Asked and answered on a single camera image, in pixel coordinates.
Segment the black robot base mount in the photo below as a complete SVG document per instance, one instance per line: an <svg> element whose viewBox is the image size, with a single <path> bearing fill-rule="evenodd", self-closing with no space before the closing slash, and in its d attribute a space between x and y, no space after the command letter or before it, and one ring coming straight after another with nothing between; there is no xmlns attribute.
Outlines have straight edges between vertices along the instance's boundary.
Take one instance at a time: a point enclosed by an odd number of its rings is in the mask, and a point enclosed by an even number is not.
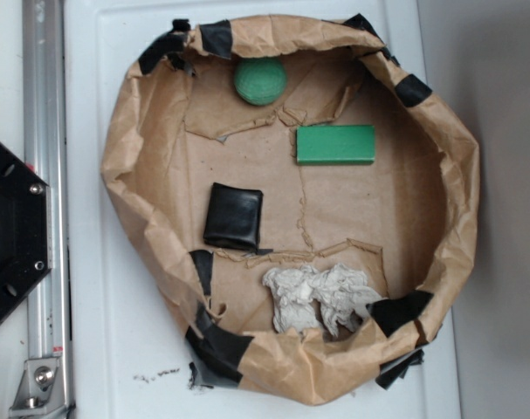
<svg viewBox="0 0 530 419"><path fill-rule="evenodd" d="M48 192L0 142L0 326L51 270Z"/></svg>

